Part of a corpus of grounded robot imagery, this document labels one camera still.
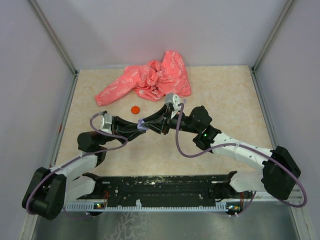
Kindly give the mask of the purple earbud charging case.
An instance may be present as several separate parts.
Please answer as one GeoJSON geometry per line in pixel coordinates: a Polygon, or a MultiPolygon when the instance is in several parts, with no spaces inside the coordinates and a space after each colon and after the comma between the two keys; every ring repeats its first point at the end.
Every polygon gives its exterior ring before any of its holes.
{"type": "Polygon", "coordinates": [[[140,131],[147,131],[149,128],[144,126],[145,122],[142,118],[138,120],[137,129],[140,131]]]}

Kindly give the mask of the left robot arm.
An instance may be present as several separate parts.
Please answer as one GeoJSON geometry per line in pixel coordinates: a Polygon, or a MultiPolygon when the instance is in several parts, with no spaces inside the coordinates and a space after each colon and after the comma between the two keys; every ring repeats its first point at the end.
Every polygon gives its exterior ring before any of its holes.
{"type": "Polygon", "coordinates": [[[80,153],[76,157],[51,168],[40,167],[34,172],[22,200],[22,207],[28,214],[53,220],[65,211],[68,203],[80,197],[101,197],[104,186],[86,173],[105,160],[109,149],[104,144],[118,140],[120,145],[112,149],[119,150],[147,131],[144,119],[133,123],[106,111],[94,114],[89,124],[92,131],[78,135],[80,153]]]}

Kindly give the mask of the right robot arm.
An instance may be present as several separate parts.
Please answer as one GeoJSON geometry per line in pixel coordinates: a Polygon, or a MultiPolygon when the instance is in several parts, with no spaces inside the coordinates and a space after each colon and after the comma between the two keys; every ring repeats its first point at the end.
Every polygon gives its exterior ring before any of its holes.
{"type": "Polygon", "coordinates": [[[229,198],[235,198],[240,192],[257,191],[267,192],[280,201],[286,201],[301,175],[289,151],[279,145],[275,149],[268,149],[237,140],[213,127],[211,121],[203,105],[185,115],[184,104],[174,106],[169,103],[157,113],[139,120],[138,128],[163,135],[174,129],[177,150],[186,158],[212,153],[253,168],[255,171],[252,173],[234,173],[230,181],[223,185],[223,192],[229,198]],[[179,142],[180,132],[194,133],[192,141],[201,152],[193,155],[183,152],[179,142]]]}

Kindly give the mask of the orange earbud charging case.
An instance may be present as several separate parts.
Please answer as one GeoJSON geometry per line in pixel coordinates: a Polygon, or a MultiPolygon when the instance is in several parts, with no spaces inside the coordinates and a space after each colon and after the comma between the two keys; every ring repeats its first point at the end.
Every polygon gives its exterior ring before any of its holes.
{"type": "Polygon", "coordinates": [[[140,113],[140,108],[138,107],[138,106],[133,106],[132,108],[131,108],[131,113],[132,114],[134,114],[134,115],[137,115],[137,114],[139,114],[140,113]]]}

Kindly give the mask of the pink printed cloth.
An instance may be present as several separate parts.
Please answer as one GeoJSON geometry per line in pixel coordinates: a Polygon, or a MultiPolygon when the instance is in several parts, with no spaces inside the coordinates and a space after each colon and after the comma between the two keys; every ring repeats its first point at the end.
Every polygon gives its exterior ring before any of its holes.
{"type": "Polygon", "coordinates": [[[153,60],[144,65],[130,65],[94,99],[100,106],[109,105],[130,91],[145,100],[156,102],[173,93],[179,97],[192,94],[191,84],[183,57],[176,51],[167,50],[163,60],[153,60]]]}

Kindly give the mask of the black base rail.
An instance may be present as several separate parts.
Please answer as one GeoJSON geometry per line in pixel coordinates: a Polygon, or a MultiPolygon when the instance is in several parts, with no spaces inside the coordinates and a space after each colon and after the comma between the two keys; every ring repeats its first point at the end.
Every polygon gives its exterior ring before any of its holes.
{"type": "Polygon", "coordinates": [[[216,203],[238,198],[230,186],[235,172],[218,175],[97,176],[92,193],[81,200],[106,201],[108,207],[214,207],[216,203]]]}

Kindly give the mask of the right aluminium frame post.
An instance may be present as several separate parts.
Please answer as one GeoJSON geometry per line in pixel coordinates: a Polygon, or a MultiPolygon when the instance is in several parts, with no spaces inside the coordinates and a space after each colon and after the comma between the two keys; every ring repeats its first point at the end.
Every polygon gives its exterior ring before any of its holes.
{"type": "Polygon", "coordinates": [[[267,54],[269,53],[271,47],[273,46],[275,40],[277,39],[283,25],[285,24],[287,18],[289,17],[292,9],[296,3],[296,0],[287,0],[283,10],[281,11],[279,18],[275,22],[275,25],[272,28],[266,42],[263,45],[262,50],[260,51],[254,65],[251,67],[251,71],[253,74],[257,73],[259,68],[261,67],[264,59],[266,58],[267,54]]]}

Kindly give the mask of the aluminium frame post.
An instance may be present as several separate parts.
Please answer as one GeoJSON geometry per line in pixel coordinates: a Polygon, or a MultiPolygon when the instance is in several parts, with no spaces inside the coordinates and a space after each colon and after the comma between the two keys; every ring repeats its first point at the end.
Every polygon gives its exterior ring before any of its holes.
{"type": "Polygon", "coordinates": [[[54,45],[55,49],[57,50],[58,54],[68,67],[68,69],[72,72],[75,76],[78,73],[78,70],[75,68],[75,65],[67,53],[67,50],[63,46],[61,40],[59,39],[57,33],[55,32],[54,28],[50,24],[48,18],[46,17],[45,13],[43,12],[42,8],[40,7],[39,3],[36,0],[27,0],[30,7],[32,8],[34,14],[40,21],[43,29],[45,30],[46,34],[48,35],[49,39],[51,40],[52,44],[54,45]]]}
{"type": "Polygon", "coordinates": [[[283,10],[281,11],[279,18],[275,22],[275,25],[272,28],[266,42],[263,45],[262,50],[260,51],[254,65],[251,67],[251,71],[253,74],[257,73],[259,68],[261,67],[264,59],[266,58],[267,54],[269,53],[271,47],[273,46],[275,40],[277,39],[283,25],[285,24],[287,18],[289,17],[292,9],[296,3],[296,0],[287,0],[283,10]]]}

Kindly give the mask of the left aluminium frame post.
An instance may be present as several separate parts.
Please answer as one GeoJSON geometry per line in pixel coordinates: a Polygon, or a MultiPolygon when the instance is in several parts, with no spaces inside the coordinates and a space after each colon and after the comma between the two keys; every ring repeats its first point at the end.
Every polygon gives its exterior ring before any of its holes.
{"type": "Polygon", "coordinates": [[[32,8],[34,14],[40,21],[43,29],[45,30],[46,34],[48,35],[49,39],[51,40],[52,44],[54,45],[55,49],[57,50],[58,54],[68,67],[68,69],[72,72],[75,76],[78,73],[78,70],[75,68],[75,65],[67,53],[67,50],[63,46],[61,40],[59,39],[57,33],[55,32],[54,28],[50,24],[48,18],[46,17],[45,13],[43,12],[42,8],[40,7],[39,3],[36,0],[27,0],[30,7],[32,8]]]}

